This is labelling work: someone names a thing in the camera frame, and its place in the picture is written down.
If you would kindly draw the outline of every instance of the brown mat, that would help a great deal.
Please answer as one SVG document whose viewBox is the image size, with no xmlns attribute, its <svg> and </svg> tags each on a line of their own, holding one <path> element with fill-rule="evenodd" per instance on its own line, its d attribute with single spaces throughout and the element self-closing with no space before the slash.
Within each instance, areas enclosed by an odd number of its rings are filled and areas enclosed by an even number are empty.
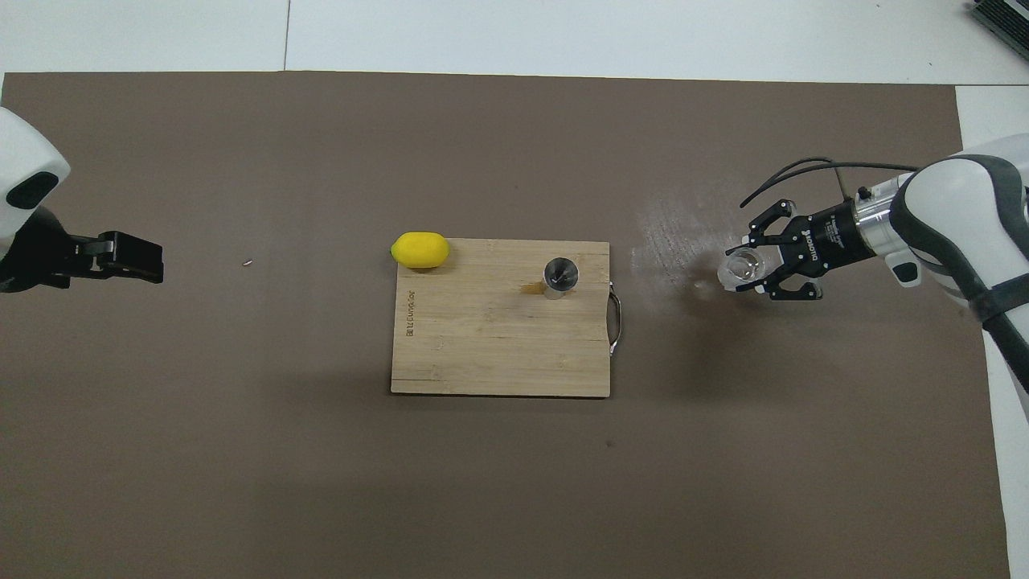
<svg viewBox="0 0 1029 579">
<path fill-rule="evenodd" d="M 0 296 L 4 575 L 1006 576 L 970 317 L 875 260 L 814 304 L 713 273 L 785 162 L 960 148 L 951 87 L 8 74 L 3 104 L 71 162 L 69 231 L 167 264 Z M 612 398 L 390 395 L 413 228 L 610 241 Z"/>
</svg>

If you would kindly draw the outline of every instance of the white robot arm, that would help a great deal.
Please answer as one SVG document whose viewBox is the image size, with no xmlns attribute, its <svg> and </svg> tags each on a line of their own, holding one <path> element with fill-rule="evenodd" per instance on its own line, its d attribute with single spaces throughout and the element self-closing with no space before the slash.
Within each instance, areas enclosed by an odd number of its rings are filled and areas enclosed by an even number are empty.
<svg viewBox="0 0 1029 579">
<path fill-rule="evenodd" d="M 754 194 L 817 169 L 881 164 L 824 159 L 775 175 Z M 856 198 L 794 216 L 782 198 L 750 222 L 743 243 L 725 252 L 718 277 L 726 289 L 755 289 L 773 300 L 817 300 L 826 272 L 880 255 L 896 280 L 918 284 L 927 269 L 951 298 L 969 307 L 997 345 L 1012 374 L 1029 388 L 1029 134 L 965 149 L 910 173 L 862 187 Z M 752 194 L 742 205 L 745 205 Z M 792 217 L 779 234 L 765 230 Z M 778 251 L 770 254 L 768 248 Z M 774 266 L 771 273 L 766 270 Z M 800 289 L 780 284 L 799 275 Z M 1029 417 L 1029 391 L 1020 392 Z"/>
<path fill-rule="evenodd" d="M 42 135 L 0 108 L 0 293 L 66 288 L 72 277 L 164 279 L 159 245 L 117 230 L 65 232 L 41 203 L 71 171 Z"/>
</svg>

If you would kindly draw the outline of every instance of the wooden cutting board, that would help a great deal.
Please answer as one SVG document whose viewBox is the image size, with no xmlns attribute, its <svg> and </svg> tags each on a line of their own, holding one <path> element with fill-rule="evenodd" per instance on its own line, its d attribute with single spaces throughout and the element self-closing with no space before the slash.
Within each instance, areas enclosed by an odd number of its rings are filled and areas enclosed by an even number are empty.
<svg viewBox="0 0 1029 579">
<path fill-rule="evenodd" d="M 608 243 L 448 241 L 442 265 L 397 267 L 392 392 L 610 396 Z M 548 300 L 554 257 L 575 261 L 579 280 Z"/>
</svg>

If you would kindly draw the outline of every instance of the yellow lemon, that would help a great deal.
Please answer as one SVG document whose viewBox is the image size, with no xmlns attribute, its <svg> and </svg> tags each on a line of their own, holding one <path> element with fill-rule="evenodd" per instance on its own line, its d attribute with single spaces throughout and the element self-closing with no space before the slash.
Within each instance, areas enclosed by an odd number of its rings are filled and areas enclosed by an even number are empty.
<svg viewBox="0 0 1029 579">
<path fill-rule="evenodd" d="M 450 243 L 438 232 L 409 230 L 389 248 L 396 262 L 412 268 L 434 267 L 447 260 Z"/>
</svg>

